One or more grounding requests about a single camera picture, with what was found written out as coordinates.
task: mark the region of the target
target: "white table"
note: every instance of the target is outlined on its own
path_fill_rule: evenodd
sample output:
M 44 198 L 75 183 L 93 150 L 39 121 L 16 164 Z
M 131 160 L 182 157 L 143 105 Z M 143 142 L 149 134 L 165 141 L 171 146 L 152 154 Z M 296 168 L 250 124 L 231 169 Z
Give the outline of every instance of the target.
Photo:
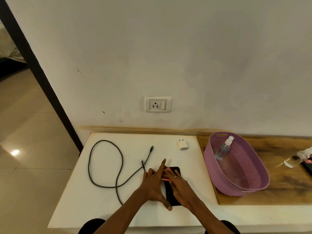
M 62 228 L 71 233 L 92 218 L 107 219 L 119 207 L 115 189 L 96 187 L 88 177 L 88 159 L 92 146 L 99 140 L 114 142 L 124 155 L 124 167 L 119 177 L 123 183 L 146 160 L 150 147 L 154 150 L 146 168 L 158 169 L 164 158 L 167 166 L 178 166 L 199 198 L 219 219 L 232 222 L 241 232 L 299 232 L 312 230 L 312 206 L 220 206 L 196 136 L 91 133 L 68 181 L 64 193 L 50 220 L 49 228 Z M 180 151 L 179 139 L 188 142 L 189 149 Z M 93 180 L 104 186 L 114 186 L 121 166 L 118 150 L 107 142 L 94 148 L 91 160 Z M 120 187 L 123 202 L 138 188 L 143 170 Z M 203 233 L 204 228 L 187 209 L 174 207 L 169 212 L 159 202 L 147 202 L 136 214 L 127 233 Z

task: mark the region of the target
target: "phone screen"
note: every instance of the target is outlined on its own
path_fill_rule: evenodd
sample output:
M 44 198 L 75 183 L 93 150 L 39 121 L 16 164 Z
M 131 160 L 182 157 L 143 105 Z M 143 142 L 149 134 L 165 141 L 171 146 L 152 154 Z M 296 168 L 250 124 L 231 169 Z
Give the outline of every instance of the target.
M 170 169 L 174 172 L 175 170 L 177 170 L 180 174 L 180 169 L 179 167 L 170 167 Z M 177 199 L 174 197 L 174 192 L 171 188 L 171 185 L 169 183 L 169 181 L 165 181 L 165 188 L 166 188 L 166 199 L 167 201 L 170 203 L 171 206 L 179 206 L 181 205 Z

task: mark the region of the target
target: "person's left hand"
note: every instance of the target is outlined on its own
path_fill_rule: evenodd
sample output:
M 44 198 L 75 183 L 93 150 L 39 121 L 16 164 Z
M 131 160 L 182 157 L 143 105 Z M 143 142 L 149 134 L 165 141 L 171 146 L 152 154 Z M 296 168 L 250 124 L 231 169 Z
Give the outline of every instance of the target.
M 149 172 L 144 172 L 143 181 L 138 188 L 140 192 L 145 196 L 146 200 L 151 201 L 159 201 L 162 202 L 163 205 L 169 210 L 172 210 L 172 206 L 166 200 L 166 198 L 162 195 L 161 192 L 161 176 L 162 171 L 166 167 L 165 166 L 166 159 L 164 159 L 159 167 L 159 169 L 155 172 L 153 169 L 149 169 Z

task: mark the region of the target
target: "person's left arm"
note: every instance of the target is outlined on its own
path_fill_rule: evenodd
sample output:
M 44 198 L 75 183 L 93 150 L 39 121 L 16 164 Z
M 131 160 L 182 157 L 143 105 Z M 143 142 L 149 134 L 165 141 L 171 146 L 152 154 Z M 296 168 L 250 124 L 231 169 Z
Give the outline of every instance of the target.
M 121 206 L 106 222 L 99 227 L 94 234 L 116 233 L 123 234 L 126 232 L 135 214 L 146 201 L 159 201 L 169 210 L 172 210 L 169 202 L 161 192 L 161 176 L 165 167 L 166 159 L 164 159 L 155 172 L 149 169 L 149 172 L 144 172 L 143 181 L 140 187 L 134 191 L 130 198 Z

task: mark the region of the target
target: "plastic basket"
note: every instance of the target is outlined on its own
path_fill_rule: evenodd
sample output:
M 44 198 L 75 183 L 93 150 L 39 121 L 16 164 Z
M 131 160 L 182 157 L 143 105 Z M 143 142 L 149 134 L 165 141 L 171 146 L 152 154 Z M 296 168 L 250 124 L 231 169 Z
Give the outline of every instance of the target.
M 229 136 L 234 140 L 228 154 L 218 161 L 214 153 Z M 242 137 L 230 132 L 217 132 L 210 136 L 204 159 L 211 181 L 222 193 L 243 196 L 267 188 L 270 178 L 267 169 Z

